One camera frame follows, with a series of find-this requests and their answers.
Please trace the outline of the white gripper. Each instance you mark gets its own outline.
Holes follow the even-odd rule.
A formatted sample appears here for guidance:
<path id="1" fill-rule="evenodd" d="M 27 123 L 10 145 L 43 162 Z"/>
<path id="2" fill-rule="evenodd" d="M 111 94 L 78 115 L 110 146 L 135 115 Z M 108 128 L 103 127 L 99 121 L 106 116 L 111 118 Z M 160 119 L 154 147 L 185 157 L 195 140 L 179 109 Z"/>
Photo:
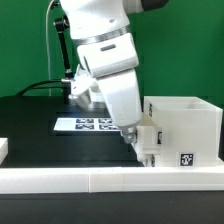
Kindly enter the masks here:
<path id="1" fill-rule="evenodd" d="M 139 60 L 130 33 L 77 48 L 82 67 L 96 80 L 109 114 L 127 144 L 136 142 L 141 103 L 135 67 Z"/>

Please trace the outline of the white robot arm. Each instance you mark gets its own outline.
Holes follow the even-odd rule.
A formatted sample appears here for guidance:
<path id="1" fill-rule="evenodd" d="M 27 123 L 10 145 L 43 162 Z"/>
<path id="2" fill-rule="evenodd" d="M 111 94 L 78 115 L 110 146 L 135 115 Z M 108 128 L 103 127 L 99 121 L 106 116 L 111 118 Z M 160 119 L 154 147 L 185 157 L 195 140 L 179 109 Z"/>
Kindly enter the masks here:
<path id="1" fill-rule="evenodd" d="M 169 0 L 60 0 L 77 46 L 79 66 L 71 82 L 77 99 L 98 87 L 114 125 L 126 143 L 136 141 L 141 103 L 139 65 L 128 15 L 164 7 Z"/>

